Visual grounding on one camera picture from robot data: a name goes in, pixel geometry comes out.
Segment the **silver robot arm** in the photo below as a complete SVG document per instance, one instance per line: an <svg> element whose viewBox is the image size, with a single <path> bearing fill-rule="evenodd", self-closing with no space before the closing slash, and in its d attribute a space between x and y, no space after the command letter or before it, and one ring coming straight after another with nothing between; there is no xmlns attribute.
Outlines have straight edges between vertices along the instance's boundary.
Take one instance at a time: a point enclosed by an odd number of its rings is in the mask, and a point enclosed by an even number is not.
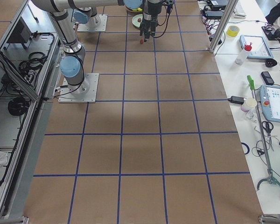
<svg viewBox="0 0 280 224"><path fill-rule="evenodd" d="M53 26L62 41L64 53L60 70L71 92L78 94L87 88L84 77L85 49L77 39L67 10L49 13Z"/></svg>

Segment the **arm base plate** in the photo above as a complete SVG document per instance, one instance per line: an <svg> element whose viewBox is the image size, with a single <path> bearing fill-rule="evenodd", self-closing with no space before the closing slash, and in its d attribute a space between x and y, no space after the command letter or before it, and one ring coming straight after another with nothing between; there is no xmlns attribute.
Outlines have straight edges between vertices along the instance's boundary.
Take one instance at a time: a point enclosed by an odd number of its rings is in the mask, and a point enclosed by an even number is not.
<svg viewBox="0 0 280 224"><path fill-rule="evenodd" d="M67 80L63 79L63 85L67 85L66 88L62 88L59 103L95 103L97 90L98 90L98 73L85 73L84 82L79 86L68 85Z"/></svg>
<svg viewBox="0 0 280 224"><path fill-rule="evenodd" d="M80 33L105 32L108 15L97 14L89 19L86 24L79 24L77 31Z"/></svg>

